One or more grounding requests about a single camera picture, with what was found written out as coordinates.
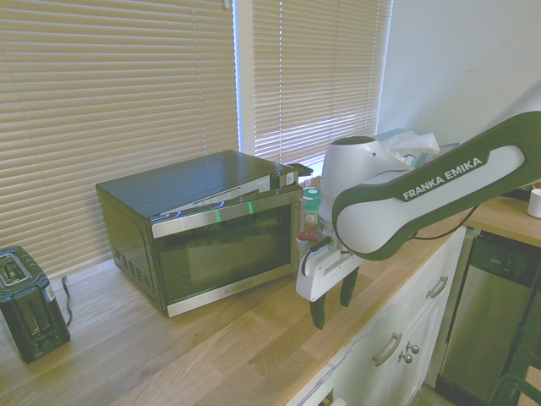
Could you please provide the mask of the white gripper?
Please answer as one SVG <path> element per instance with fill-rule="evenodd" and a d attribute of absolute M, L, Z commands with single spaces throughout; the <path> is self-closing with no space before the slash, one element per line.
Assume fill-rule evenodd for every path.
<path fill-rule="evenodd" d="M 296 291 L 310 301 L 312 321 L 319 330 L 325 326 L 325 293 L 342 280 L 340 303 L 348 307 L 352 300 L 359 266 L 358 256 L 342 254 L 333 247 L 323 247 L 315 252 L 309 252 L 301 260 Z"/>

